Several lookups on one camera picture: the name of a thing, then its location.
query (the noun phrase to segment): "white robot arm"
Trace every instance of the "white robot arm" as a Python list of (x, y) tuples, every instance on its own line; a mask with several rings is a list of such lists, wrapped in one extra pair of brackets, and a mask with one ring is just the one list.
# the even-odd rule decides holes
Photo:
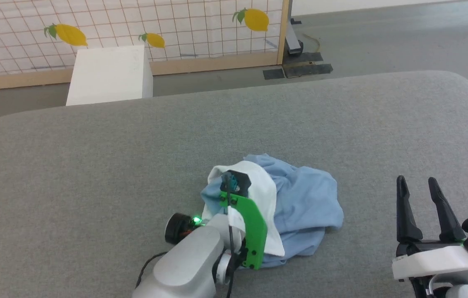
[(267, 226), (257, 205), (247, 198), (251, 181), (247, 174), (232, 170), (223, 173), (222, 179), (219, 197), (222, 206), (227, 210), (236, 208), (246, 230), (230, 226), (224, 214), (203, 223), (197, 217), (175, 213), (164, 234), (166, 242), (175, 247), (142, 282), (143, 271), (151, 259), (146, 262), (132, 298), (212, 298), (215, 284), (228, 284), (229, 297), (236, 268), (242, 264), (254, 270), (260, 268)]
[[(429, 178), (429, 192), (437, 207), (439, 240), (422, 240), (410, 208), (410, 193), (403, 176), (397, 179), (396, 258), (394, 279), (410, 281), (416, 298), (468, 298), (468, 219), (462, 226), (444, 197), (437, 180)], [(452, 287), (435, 287), (451, 283)]]
[[(173, 215), (166, 226), (166, 240), (178, 242), (173, 236), (188, 229), (181, 224), (193, 221), (186, 215)], [(216, 284), (229, 283), (239, 264), (234, 263), (230, 250), (225, 249), (230, 247), (227, 216), (217, 214), (206, 225), (196, 224), (194, 228), (155, 264), (132, 298), (213, 298)], [(232, 234), (234, 252), (239, 252), (242, 232), (233, 228)]]

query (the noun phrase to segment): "lemon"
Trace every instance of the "lemon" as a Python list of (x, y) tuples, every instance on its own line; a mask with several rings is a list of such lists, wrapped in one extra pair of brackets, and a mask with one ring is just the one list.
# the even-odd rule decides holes
[(255, 8), (244, 8), (240, 11), (236, 11), (232, 16), (232, 22), (234, 18), (238, 18), (238, 22), (241, 24), (241, 21), (245, 19), (245, 25), (253, 31), (267, 31), (269, 25), (269, 17), (265, 12), (257, 10)]
[(138, 36), (139, 39), (142, 41), (146, 41), (152, 46), (156, 48), (163, 48), (166, 43), (164, 42), (164, 38), (158, 34), (154, 33), (144, 33), (141, 36)]
[(57, 39), (56, 35), (59, 36), (62, 41), (71, 46), (87, 46), (87, 38), (85, 37), (85, 34), (83, 34), (83, 32), (78, 28), (71, 25), (52, 24), (51, 26), (44, 28), (44, 36), (46, 36), (47, 32), (55, 39)]

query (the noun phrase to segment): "blue cloth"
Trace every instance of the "blue cloth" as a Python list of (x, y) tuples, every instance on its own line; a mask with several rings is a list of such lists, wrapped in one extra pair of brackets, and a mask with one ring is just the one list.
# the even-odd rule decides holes
[[(313, 255), (326, 228), (342, 226), (344, 215), (337, 200), (337, 182), (328, 172), (307, 166), (297, 168), (267, 154), (247, 155), (244, 160), (260, 165), (276, 184), (274, 223), (285, 256), (265, 255), (262, 267), (283, 265), (294, 256)], [(221, 178), (216, 178), (201, 192), (212, 214), (224, 212), (219, 205), (220, 186)]]

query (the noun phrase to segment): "green bracket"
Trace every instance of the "green bracket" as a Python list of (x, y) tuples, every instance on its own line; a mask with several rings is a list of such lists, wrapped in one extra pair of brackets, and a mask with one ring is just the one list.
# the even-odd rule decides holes
[[(221, 191), (220, 205), (227, 208), (227, 193)], [(243, 266), (258, 270), (264, 260), (265, 240), (267, 239), (267, 224), (258, 206), (249, 198), (230, 194), (230, 207), (236, 209), (245, 222), (245, 247), (247, 259)]]

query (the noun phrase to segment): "gray fabric surface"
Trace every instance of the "gray fabric surface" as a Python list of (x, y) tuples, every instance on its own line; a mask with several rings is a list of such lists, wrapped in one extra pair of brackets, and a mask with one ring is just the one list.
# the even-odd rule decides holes
[(345, 222), (315, 256), (239, 272), (233, 298), (411, 297), (391, 273), (396, 177), (426, 238), (429, 176), (468, 217), (468, 81), (381, 74), (0, 118), (0, 298), (130, 297), (170, 248), (170, 215), (201, 211), (210, 169), (249, 153), (330, 172)]

